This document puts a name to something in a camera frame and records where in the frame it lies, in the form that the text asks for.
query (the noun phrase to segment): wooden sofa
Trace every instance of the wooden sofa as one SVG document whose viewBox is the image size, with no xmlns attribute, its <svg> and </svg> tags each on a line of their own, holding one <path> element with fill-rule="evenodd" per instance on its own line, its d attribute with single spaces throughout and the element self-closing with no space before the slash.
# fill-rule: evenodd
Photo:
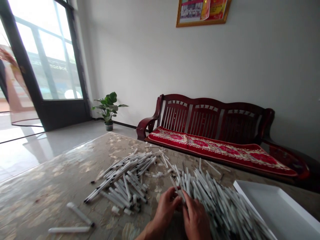
<svg viewBox="0 0 320 240">
<path fill-rule="evenodd" d="M 157 127 L 181 133 L 235 144 L 258 144 L 276 160 L 295 170 L 298 177 L 284 178 L 219 159 L 207 160 L 291 183 L 308 179 L 310 172 L 302 155 L 271 140 L 270 128 L 274 116 L 273 109 L 264 109 L 250 103 L 223 103 L 210 98 L 191 99 L 179 94 L 161 95 L 157 99 L 154 115 L 140 121 L 137 135 L 139 140 L 148 141 L 146 132 L 151 133 L 157 121 Z M 171 149 L 190 154 L 176 148 Z"/>
</svg>

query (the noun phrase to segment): poster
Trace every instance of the poster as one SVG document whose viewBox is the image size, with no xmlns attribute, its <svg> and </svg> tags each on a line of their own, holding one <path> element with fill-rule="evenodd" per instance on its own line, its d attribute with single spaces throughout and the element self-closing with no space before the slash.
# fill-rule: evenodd
<svg viewBox="0 0 320 240">
<path fill-rule="evenodd" d="M 225 23 L 231 0 L 180 0 L 177 27 Z"/>
</svg>

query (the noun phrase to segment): red floral seat cushion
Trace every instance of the red floral seat cushion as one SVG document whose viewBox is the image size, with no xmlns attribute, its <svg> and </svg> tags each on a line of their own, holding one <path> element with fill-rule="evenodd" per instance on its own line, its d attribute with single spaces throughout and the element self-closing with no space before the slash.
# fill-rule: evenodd
<svg viewBox="0 0 320 240">
<path fill-rule="evenodd" d="M 236 163 L 279 175 L 298 174 L 268 155 L 259 145 L 239 145 L 158 127 L 148 135 L 146 141 L 187 150 L 202 156 Z"/>
</svg>

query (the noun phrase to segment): marble-pattern tablecloth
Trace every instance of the marble-pattern tablecloth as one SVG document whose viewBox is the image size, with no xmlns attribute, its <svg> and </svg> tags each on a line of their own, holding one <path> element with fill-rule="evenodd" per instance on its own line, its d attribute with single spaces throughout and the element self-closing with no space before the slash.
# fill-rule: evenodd
<svg viewBox="0 0 320 240">
<path fill-rule="evenodd" d="M 113 215 L 113 204 L 101 196 L 89 205 L 83 200 L 100 184 L 101 181 L 96 185 L 90 184 L 100 172 L 136 148 L 139 152 L 149 151 L 145 146 L 145 142 L 110 132 L 3 182 L 0 184 L 0 239 L 134 239 L 153 218 L 161 193 L 171 186 L 168 175 L 159 179 L 143 176 L 144 183 L 149 185 L 148 204 L 142 204 L 142 212 L 132 216 L 123 213 Z M 166 155 L 172 164 L 180 168 L 183 159 L 189 169 L 199 164 L 194 157 L 172 150 L 166 150 Z M 319 194 L 227 168 L 231 172 L 217 167 L 224 173 L 222 185 L 232 187 L 234 180 L 239 179 L 281 187 L 320 220 Z M 208 170 L 216 180 L 221 178 L 204 161 L 202 169 Z M 166 169 L 158 165 L 150 167 L 150 172 L 157 171 L 165 172 Z M 96 227 L 84 234 L 48 234 L 52 227 L 85 226 L 66 207 L 68 202 L 74 202 L 96 223 Z M 180 213 L 175 213 L 165 239 L 181 238 L 185 238 L 183 220 Z"/>
</svg>

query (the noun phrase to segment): plant pot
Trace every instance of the plant pot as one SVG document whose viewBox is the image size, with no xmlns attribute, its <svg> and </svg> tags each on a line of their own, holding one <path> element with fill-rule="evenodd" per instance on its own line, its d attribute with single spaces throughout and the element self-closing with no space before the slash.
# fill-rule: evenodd
<svg viewBox="0 0 320 240">
<path fill-rule="evenodd" d="M 107 131 L 112 131 L 113 130 L 113 121 L 112 122 L 104 122 L 104 125 L 106 126 Z"/>
</svg>

